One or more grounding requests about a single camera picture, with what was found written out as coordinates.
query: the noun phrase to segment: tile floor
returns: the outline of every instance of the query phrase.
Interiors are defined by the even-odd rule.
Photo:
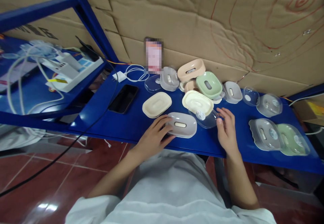
[[[0,198],[0,223],[64,223],[75,201],[87,195],[94,185],[128,152],[130,144],[89,139],[92,152],[66,155],[29,183]],[[49,164],[57,154],[28,154],[0,159],[0,191],[28,178]],[[250,180],[262,207],[269,209],[278,224],[323,223],[323,209],[314,208],[258,187],[254,180],[271,176],[267,166],[245,163]],[[207,172],[216,183],[214,159],[209,158]]]

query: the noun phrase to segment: blue table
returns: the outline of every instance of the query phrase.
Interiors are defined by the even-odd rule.
[[[19,46],[25,43],[27,43],[27,41],[22,39],[5,37],[5,39],[0,40],[0,47],[5,51],[5,53],[16,53],[20,50]],[[82,56],[79,55],[75,58],[80,59],[82,58]],[[0,76],[7,73],[9,67],[14,61],[15,60],[8,60],[4,58],[0,59]],[[73,101],[76,98],[78,98],[78,96],[81,95],[82,92],[84,92],[91,85],[91,83],[97,78],[97,76],[101,73],[105,66],[106,63],[101,64],[96,70],[94,70],[88,77],[86,77],[70,92],[63,92],[63,100],[41,105],[35,108],[33,113],[52,112],[67,108],[73,103]],[[53,75],[53,71],[46,67],[43,68],[47,76],[51,78]],[[48,86],[46,86],[45,83],[46,79],[39,70],[29,78],[26,78],[22,81],[25,112],[28,112],[34,105],[38,103],[61,98],[61,96],[57,92],[50,92],[48,90]],[[15,87],[11,91],[11,96],[16,111],[18,113],[21,113],[19,105],[18,87]],[[0,111],[11,113],[6,95],[0,95]]]
[[[117,71],[124,72],[127,65],[118,65],[115,68]],[[140,72],[133,72],[130,76],[134,76],[134,79],[136,79],[140,76]],[[82,132],[95,122],[105,112],[115,89],[115,84],[116,81],[113,81],[112,75],[110,75],[81,111],[76,120],[70,125],[69,130]],[[115,96],[125,84],[139,87],[138,94],[126,114],[117,114],[107,111],[105,115],[87,131],[86,135],[121,142],[137,143],[145,130],[151,125],[153,119],[148,118],[143,113],[142,105],[153,94],[149,93],[144,88],[144,82],[134,83],[126,79],[118,84]],[[188,110],[182,105],[183,92],[179,89],[175,92],[165,92],[172,98],[172,105],[167,109],[165,114],[170,112],[188,113]],[[225,107],[235,115],[237,141],[244,161],[324,174],[324,165],[308,138],[303,133],[302,127],[297,121],[292,109],[288,106],[285,99],[282,99],[282,103],[282,113],[272,117],[271,120],[275,124],[291,124],[302,132],[311,150],[308,156],[285,156],[279,151],[262,151],[257,148],[253,141],[248,122],[251,119],[263,118],[264,116],[261,115],[255,107],[250,107],[243,101],[240,101],[238,104],[229,104],[222,100],[220,104],[215,105],[214,109],[217,107]],[[197,127],[197,133],[192,138],[175,138],[167,148],[214,157],[226,156],[225,151],[220,146],[217,139],[217,128],[207,130],[199,125]]]

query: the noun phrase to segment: smartphone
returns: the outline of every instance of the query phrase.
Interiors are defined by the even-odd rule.
[[[163,41],[158,38],[144,39],[146,57],[145,73],[160,74],[163,64]]]
[[[120,114],[126,113],[129,105],[131,104],[134,97],[136,96],[137,91],[138,91],[138,87],[136,86],[132,86],[128,84],[124,85],[123,88],[118,93],[118,95],[108,106],[108,110]]]

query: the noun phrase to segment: yellow tag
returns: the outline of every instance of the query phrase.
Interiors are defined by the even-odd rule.
[[[318,106],[312,102],[307,102],[307,103],[316,115],[319,115],[319,116],[324,115],[324,107]]]
[[[60,82],[60,83],[67,83],[67,81],[66,81],[66,80],[61,80],[61,79],[56,79],[56,78],[54,78],[54,79],[49,79],[48,81],[49,81],[49,82]]]

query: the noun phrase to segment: person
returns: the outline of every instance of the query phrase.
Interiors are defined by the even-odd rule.
[[[197,155],[164,149],[175,136],[163,139],[172,126],[163,115],[154,120],[140,141],[105,175],[86,197],[79,198],[65,223],[275,223],[260,208],[238,149],[235,117],[217,108],[218,140],[226,151],[232,208],[211,181]],[[128,194],[117,193],[134,171]]]

